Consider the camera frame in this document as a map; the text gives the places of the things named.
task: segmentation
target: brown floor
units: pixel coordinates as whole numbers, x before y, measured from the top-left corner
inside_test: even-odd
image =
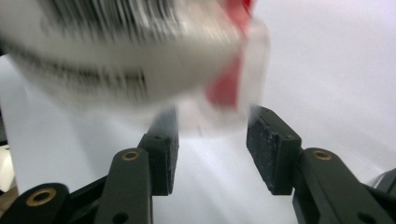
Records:
[[[0,217],[7,211],[7,209],[12,205],[12,203],[18,198],[17,187],[9,190],[0,196]]]

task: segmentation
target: white table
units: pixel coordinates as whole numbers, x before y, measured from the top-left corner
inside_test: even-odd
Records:
[[[362,182],[396,166],[396,3],[391,0],[260,1],[272,36],[262,105],[304,140],[338,154]],[[26,92],[0,58],[0,104],[20,191],[45,182],[71,191],[105,175],[137,144],[115,116],[94,122]],[[246,130],[180,139],[174,193],[154,198],[156,223],[296,223],[291,197],[267,191],[245,146]]]

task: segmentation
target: brass screw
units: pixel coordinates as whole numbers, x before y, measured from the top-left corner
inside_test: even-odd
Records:
[[[125,161],[134,161],[139,157],[139,155],[140,154],[136,151],[129,151],[122,155],[122,159]]]
[[[37,207],[48,203],[51,201],[56,195],[56,189],[47,188],[47,189],[39,189],[35,193],[29,196],[26,201],[26,204],[30,207]]]
[[[314,156],[318,160],[321,161],[330,161],[332,159],[332,155],[328,152],[322,151],[322,150],[316,150],[314,151]]]

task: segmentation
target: plastic packaging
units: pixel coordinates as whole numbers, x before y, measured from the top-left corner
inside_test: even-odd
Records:
[[[176,106],[181,130],[205,134],[246,118],[262,93],[268,34],[249,7],[246,0],[3,1],[0,42],[28,85],[64,105],[119,113],[134,125]]]

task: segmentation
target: blurry white package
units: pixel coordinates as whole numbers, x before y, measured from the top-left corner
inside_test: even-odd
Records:
[[[269,41],[250,0],[0,1],[0,44],[26,85],[79,111],[150,122],[176,106],[211,133],[260,100]]]

